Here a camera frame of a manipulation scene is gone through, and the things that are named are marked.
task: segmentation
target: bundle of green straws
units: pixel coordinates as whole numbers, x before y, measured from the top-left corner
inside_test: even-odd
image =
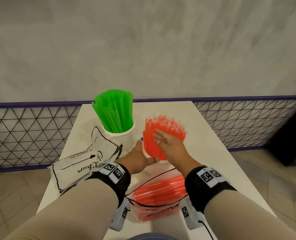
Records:
[[[110,89],[95,97],[91,102],[103,127],[111,133],[122,133],[133,125],[133,94],[124,90]]]

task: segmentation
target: black wristband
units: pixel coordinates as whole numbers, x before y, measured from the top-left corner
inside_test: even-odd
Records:
[[[236,190],[228,182],[218,182],[213,187],[209,187],[208,184],[202,180],[197,173],[206,168],[206,166],[197,167],[188,174],[185,180],[185,187],[189,194],[190,201],[197,211],[204,213],[204,209],[208,202],[221,191]]]
[[[87,179],[98,178],[101,181],[103,181],[105,184],[109,185],[118,197],[118,201],[119,201],[118,207],[122,204],[122,201],[124,200],[126,191],[129,187],[130,181],[131,181],[131,176],[130,176],[128,169],[126,169],[126,167],[124,165],[121,165],[121,164],[119,164],[119,165],[122,167],[123,170],[125,170],[125,173],[119,179],[117,184],[113,183],[113,181],[111,181],[111,179],[109,178],[108,175],[104,175],[100,172],[93,172],[91,174],[91,176],[89,178],[87,178]]]

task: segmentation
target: white table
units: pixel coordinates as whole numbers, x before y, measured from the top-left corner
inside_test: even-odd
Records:
[[[274,215],[268,204],[192,102],[134,103],[133,118],[136,122],[134,145],[142,137],[145,119],[157,113],[172,116],[181,121],[187,131],[184,144],[194,159],[204,165],[216,168],[230,180],[231,184],[238,191]],[[91,144],[90,133],[95,125],[101,126],[97,114],[94,112],[91,104],[83,104],[60,159],[87,148]],[[131,184],[136,183],[144,174],[142,172],[133,175]],[[53,181],[50,181],[38,211],[54,201],[56,195],[56,186]],[[108,230],[105,239],[128,239],[146,232],[164,233],[177,239],[210,239],[205,227],[190,231],[186,227],[181,213],[144,223],[133,223],[131,215],[128,214],[123,229],[120,232]]]

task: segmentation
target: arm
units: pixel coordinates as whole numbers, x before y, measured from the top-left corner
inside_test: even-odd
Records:
[[[130,175],[158,161],[144,157],[141,143],[137,141],[130,153],[115,161],[128,171],[122,176],[129,177],[124,180],[122,192],[116,192],[116,187],[113,187],[114,191],[112,181],[106,176],[102,181],[96,178],[97,173],[93,173],[16,229],[6,240],[102,240],[120,203],[118,196],[125,196]]]
[[[167,160],[174,165],[186,179],[186,190],[197,211],[205,218],[219,240],[243,239],[294,239],[296,232],[255,202],[234,190],[226,182],[218,183],[211,190],[213,197],[200,198],[205,184],[196,172],[204,167],[186,151],[183,143],[176,137],[156,130],[155,141],[165,153]]]

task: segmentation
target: person's right arm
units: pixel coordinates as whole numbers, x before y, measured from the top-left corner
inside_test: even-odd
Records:
[[[184,178],[203,165],[194,160],[186,151],[182,141],[163,131],[154,135],[167,160],[182,173]],[[199,188],[186,180],[186,190],[196,209],[201,202],[195,194]],[[296,232],[278,218],[235,190],[222,190],[210,199],[204,207],[204,216],[219,240],[244,239],[293,239]]]

